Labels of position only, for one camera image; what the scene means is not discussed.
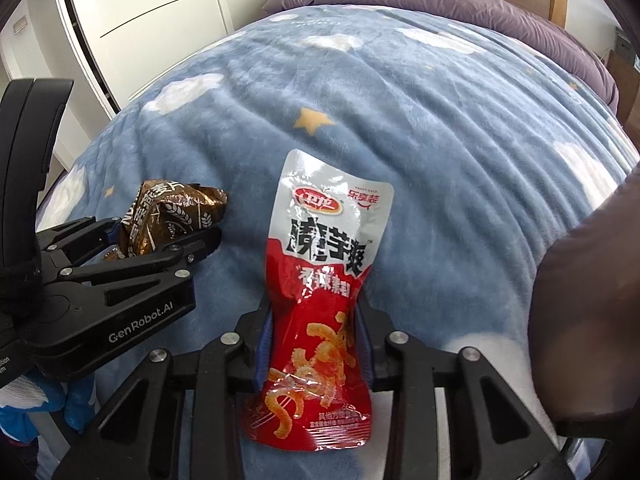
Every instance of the yellow star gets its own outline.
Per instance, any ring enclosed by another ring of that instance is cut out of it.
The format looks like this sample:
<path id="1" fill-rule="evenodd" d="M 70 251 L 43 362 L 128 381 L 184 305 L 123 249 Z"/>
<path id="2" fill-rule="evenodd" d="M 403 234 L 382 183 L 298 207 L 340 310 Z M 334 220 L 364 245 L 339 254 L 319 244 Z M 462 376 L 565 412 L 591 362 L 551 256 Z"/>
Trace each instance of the yellow star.
<path id="1" fill-rule="evenodd" d="M 316 112 L 311 108 L 300 108 L 300 117 L 293 125 L 294 128 L 304 128 L 309 135 L 325 124 L 335 124 L 326 114 Z"/>

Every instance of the red oval logo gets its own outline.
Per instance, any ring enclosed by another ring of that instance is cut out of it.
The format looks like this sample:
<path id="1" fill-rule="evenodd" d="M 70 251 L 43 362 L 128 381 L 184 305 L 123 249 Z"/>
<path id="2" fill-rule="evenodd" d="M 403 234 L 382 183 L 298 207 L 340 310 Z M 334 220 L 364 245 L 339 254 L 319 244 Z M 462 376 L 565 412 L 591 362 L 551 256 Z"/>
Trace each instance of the red oval logo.
<path id="1" fill-rule="evenodd" d="M 297 187 L 293 192 L 293 196 L 296 202 L 311 211 L 325 215 L 337 215 L 342 212 L 342 204 L 340 202 L 311 187 Z"/>

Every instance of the blue glove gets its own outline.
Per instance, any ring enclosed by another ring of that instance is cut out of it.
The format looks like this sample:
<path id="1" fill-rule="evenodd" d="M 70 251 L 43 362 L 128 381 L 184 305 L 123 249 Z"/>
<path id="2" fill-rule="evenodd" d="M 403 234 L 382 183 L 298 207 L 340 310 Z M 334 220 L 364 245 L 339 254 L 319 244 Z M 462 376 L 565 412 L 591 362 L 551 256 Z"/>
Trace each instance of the blue glove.
<path id="1" fill-rule="evenodd" d="M 23 444 L 29 444 L 38 431 L 29 412 L 57 412 L 64 408 L 66 423 L 82 431 L 94 417 L 95 381 L 91 374 L 67 385 L 46 379 L 33 369 L 0 388 L 0 430 Z"/>

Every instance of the nightstand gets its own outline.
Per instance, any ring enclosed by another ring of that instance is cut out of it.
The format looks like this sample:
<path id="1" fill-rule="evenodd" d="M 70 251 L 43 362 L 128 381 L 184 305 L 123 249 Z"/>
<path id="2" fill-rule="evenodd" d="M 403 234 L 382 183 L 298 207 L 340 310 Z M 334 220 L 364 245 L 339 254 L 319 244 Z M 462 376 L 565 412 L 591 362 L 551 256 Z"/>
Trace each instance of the nightstand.
<path id="1" fill-rule="evenodd" d="M 618 120 L 633 144 L 640 150 L 640 72 L 616 52 L 610 54 L 607 69 L 615 79 L 620 92 L 620 104 L 616 114 Z"/>

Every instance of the snack package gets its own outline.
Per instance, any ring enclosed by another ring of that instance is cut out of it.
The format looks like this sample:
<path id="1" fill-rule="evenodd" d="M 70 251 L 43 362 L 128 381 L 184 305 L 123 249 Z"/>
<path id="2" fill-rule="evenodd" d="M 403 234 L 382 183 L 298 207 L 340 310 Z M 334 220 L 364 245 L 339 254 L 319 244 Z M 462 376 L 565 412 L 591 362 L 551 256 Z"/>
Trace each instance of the snack package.
<path id="1" fill-rule="evenodd" d="M 287 156 L 271 214 L 266 278 L 273 343 L 246 434 L 288 450 L 362 446 L 371 403 L 360 377 L 354 307 L 391 209 L 393 187 Z"/>
<path id="2" fill-rule="evenodd" d="M 226 193 L 200 184 L 145 180 L 135 202 L 122 219 L 117 252 L 105 258 L 139 256 L 156 245 L 212 227 L 225 215 Z"/>

